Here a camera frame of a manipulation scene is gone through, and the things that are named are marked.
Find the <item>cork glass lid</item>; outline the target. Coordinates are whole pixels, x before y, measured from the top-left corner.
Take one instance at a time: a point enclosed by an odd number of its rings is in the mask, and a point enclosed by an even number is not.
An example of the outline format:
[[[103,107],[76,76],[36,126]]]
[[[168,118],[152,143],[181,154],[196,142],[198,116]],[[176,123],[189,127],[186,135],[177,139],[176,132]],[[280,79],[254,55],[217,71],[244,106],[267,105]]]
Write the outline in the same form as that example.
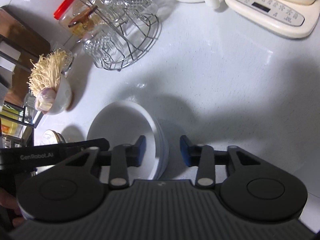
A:
[[[68,27],[71,28],[81,23],[83,29],[92,30],[94,27],[94,21],[90,18],[90,16],[97,10],[97,8],[98,6],[94,5],[83,10],[69,22]]]

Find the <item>enoki mushroom bundle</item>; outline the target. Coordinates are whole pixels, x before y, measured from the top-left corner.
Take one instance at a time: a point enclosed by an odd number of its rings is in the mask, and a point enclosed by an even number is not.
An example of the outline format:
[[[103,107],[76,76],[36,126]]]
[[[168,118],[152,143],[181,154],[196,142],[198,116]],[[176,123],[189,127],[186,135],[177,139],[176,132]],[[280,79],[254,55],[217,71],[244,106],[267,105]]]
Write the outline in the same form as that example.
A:
[[[40,55],[37,62],[30,60],[33,68],[27,84],[33,96],[37,97],[45,88],[57,92],[67,57],[65,50],[58,49],[47,56]]]

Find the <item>wooden cutting board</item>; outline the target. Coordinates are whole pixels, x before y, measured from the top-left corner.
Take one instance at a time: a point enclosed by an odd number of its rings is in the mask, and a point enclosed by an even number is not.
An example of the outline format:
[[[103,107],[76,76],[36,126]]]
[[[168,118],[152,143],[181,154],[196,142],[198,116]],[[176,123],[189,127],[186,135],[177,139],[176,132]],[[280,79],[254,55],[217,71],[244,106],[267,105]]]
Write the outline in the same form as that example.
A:
[[[22,106],[28,92],[32,62],[37,62],[40,55],[50,52],[50,43],[18,18],[7,5],[1,7],[1,37],[18,52],[18,57],[12,58],[19,62],[13,70],[11,88],[4,99]]]

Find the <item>glass health kettle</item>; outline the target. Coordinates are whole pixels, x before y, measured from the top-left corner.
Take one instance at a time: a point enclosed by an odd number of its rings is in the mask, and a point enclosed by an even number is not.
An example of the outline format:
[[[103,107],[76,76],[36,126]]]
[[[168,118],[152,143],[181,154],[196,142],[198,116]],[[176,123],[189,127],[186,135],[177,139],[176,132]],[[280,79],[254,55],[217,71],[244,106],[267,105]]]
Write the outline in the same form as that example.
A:
[[[225,0],[225,3],[239,15],[287,38],[309,36],[319,19],[319,0]]]

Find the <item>white ceramic bowl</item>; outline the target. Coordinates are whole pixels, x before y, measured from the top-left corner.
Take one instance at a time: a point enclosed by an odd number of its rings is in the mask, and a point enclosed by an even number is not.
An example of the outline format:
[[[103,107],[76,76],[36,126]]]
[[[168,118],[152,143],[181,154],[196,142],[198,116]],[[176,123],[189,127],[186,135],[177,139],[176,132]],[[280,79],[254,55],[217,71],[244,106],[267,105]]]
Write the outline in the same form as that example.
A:
[[[129,167],[129,179],[158,179],[161,173],[161,137],[157,121],[139,104],[117,101],[103,108],[93,120],[87,140],[105,138],[110,148],[134,144],[139,136],[146,138],[146,149],[140,167]]]

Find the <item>red-lid plastic jar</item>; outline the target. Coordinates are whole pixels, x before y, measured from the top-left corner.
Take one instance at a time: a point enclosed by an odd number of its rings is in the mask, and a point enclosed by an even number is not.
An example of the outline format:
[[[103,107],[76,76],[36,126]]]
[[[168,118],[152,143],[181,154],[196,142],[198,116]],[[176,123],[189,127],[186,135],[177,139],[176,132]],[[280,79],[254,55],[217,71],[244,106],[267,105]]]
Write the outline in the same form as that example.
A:
[[[57,10],[54,12],[54,18],[58,20],[59,24],[70,31],[73,35],[78,38],[83,38],[83,36],[91,30],[85,30],[82,27],[82,24],[77,24],[74,27],[69,28],[69,22],[80,14],[83,10],[88,7],[93,6],[91,2],[81,1],[81,0],[64,0]],[[99,23],[99,17],[94,12],[90,18],[94,21],[94,27]]]

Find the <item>white bowl with vegetables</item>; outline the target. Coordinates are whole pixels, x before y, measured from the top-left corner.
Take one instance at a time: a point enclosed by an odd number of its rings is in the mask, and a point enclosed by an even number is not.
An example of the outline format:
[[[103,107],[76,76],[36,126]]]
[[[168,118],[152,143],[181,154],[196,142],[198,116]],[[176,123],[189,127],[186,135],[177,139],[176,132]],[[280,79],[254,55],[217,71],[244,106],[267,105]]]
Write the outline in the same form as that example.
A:
[[[72,97],[73,94],[70,84],[65,76],[61,74],[60,84],[56,93],[54,103],[49,111],[44,111],[44,114],[56,115],[62,113],[71,105]]]

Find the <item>black glass rack tray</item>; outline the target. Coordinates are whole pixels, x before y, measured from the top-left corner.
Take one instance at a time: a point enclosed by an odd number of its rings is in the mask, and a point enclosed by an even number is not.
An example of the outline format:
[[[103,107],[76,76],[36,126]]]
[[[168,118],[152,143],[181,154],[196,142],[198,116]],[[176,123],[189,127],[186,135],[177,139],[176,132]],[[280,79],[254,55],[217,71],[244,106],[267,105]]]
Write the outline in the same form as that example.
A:
[[[31,144],[37,119],[37,111],[26,103],[31,96],[29,87],[22,106],[4,99],[11,88],[13,70],[19,64],[13,56],[18,57],[18,52],[1,37],[1,145],[7,148]]]

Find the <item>translucent plastic bowl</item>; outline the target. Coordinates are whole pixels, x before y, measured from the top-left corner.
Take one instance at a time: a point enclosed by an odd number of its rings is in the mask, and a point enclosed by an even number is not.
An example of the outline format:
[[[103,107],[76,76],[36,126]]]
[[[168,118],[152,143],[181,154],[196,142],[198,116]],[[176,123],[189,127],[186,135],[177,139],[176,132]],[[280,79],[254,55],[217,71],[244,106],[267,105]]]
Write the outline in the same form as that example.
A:
[[[158,123],[158,121],[156,121],[156,125],[157,125],[157,128],[158,128],[158,131],[159,131],[159,136],[160,136],[160,139],[161,139],[161,161],[160,161],[160,165],[159,165],[159,171],[157,173],[157,179],[159,179],[165,169],[167,168],[167,165],[168,165],[168,161],[169,161],[169,143],[168,143],[168,140],[160,126],[160,124]]]

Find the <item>purple onion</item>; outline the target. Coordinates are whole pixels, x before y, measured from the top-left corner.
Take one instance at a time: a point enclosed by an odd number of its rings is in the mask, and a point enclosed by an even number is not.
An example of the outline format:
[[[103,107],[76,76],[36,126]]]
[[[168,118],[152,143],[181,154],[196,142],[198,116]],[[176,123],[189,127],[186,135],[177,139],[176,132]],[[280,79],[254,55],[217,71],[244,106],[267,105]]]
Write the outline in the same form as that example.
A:
[[[47,112],[51,109],[56,98],[56,91],[52,88],[44,88],[39,92],[35,100],[35,109]]]

